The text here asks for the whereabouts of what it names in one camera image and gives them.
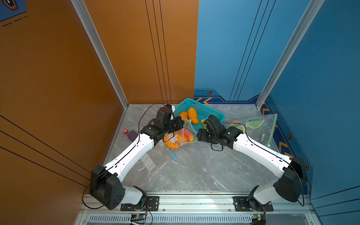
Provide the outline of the clear blue-zip bag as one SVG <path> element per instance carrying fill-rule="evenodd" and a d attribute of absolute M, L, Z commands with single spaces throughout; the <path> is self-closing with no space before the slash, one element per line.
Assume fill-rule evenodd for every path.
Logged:
<path fill-rule="evenodd" d="M 183 118 L 183 120 L 185 121 L 185 125 L 181 130 L 165 134 L 162 140 L 174 160 L 177 160 L 176 155 L 173 153 L 174 150 L 179 149 L 185 144 L 197 142 L 197 132 L 193 128 L 192 121 L 185 118 Z"/>

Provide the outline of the clear green-zip bag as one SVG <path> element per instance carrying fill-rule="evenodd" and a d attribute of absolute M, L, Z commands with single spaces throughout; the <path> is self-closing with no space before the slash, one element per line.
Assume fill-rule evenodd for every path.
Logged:
<path fill-rule="evenodd" d="M 226 128 L 236 127 L 242 131 L 244 131 L 243 125 L 245 125 L 246 133 L 250 138 L 266 147 L 271 147 L 277 118 L 277 114 L 267 114 L 234 120 L 232 122 L 226 121 L 222 122 L 222 124 L 224 124 Z"/>

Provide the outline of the red mango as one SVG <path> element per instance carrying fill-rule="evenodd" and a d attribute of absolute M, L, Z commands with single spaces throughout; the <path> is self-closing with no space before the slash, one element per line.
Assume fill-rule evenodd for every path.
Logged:
<path fill-rule="evenodd" d="M 183 129 L 183 136 L 187 142 L 193 142 L 193 140 L 195 138 L 194 135 L 192 134 L 192 132 L 189 131 L 187 128 Z"/>

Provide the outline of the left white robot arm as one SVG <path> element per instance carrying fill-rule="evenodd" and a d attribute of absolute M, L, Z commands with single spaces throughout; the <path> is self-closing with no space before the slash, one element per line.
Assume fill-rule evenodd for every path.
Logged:
<path fill-rule="evenodd" d="M 144 126 L 138 138 L 114 160 L 105 166 L 96 166 L 91 172 L 88 185 L 92 197 L 113 210 L 120 204 L 131 204 L 141 210 L 146 204 L 147 193 L 139 187 L 126 187 L 122 182 L 135 163 L 151 150 L 166 134 L 183 129 L 185 122 L 180 116 L 174 119 L 153 119 Z"/>

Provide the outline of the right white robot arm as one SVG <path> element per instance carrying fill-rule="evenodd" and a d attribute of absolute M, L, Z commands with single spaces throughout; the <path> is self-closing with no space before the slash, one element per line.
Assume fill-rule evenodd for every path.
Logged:
<path fill-rule="evenodd" d="M 217 130 L 200 129 L 197 139 L 211 145 L 220 144 L 254 159 L 269 169 L 278 180 L 263 187 L 256 186 L 247 197 L 252 211 L 262 211 L 271 201 L 285 199 L 296 203 L 299 197 L 305 197 L 304 187 L 307 182 L 305 162 L 300 157 L 288 157 L 251 139 L 246 132 L 236 128 Z"/>

